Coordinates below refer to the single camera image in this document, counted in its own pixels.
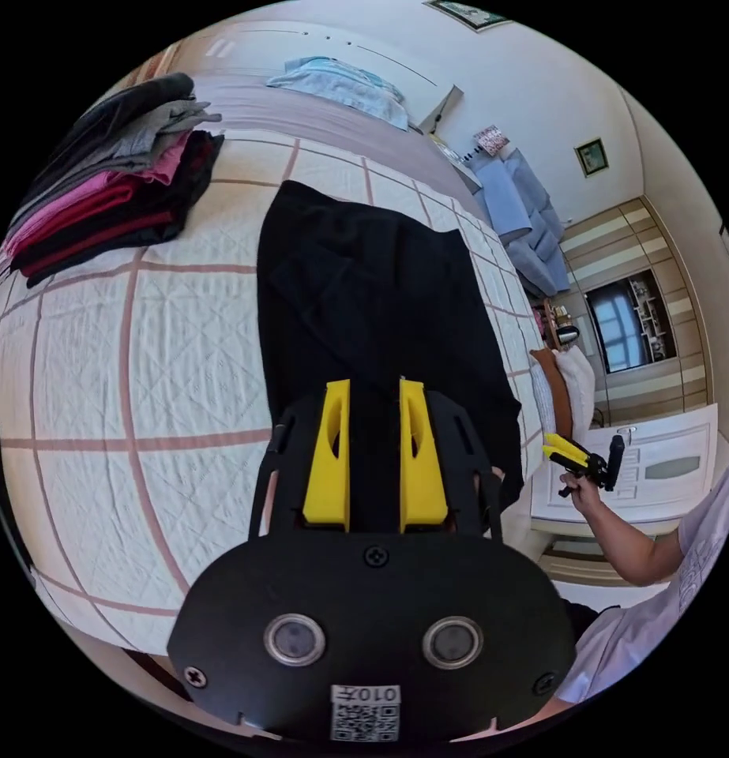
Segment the person's right hand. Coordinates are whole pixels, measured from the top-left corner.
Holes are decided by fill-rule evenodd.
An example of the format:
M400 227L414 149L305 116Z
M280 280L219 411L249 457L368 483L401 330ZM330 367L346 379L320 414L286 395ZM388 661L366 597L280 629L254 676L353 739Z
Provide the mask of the person's right hand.
M560 481L573 502L574 508L586 519L603 509L599 488L585 476L576 476L566 472Z

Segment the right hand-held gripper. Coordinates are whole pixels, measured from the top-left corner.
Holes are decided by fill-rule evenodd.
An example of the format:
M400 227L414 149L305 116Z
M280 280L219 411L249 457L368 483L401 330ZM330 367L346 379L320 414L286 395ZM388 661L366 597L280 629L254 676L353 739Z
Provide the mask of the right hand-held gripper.
M545 456L576 476L585 476L600 489L610 488L607 461L557 433L545 434Z

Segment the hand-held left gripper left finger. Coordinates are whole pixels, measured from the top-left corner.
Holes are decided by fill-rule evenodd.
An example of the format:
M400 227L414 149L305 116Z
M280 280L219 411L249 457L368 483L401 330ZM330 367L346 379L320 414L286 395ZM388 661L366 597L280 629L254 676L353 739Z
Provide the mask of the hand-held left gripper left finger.
M312 527L350 527L350 391L349 380L326 386L302 508Z

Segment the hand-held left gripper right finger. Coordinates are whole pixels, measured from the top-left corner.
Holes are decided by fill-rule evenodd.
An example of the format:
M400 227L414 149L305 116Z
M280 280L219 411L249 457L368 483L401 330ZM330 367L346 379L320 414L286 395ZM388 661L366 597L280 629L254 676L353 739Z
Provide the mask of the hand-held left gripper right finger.
M399 408L400 532L441 528L448 505L423 383L400 379Z

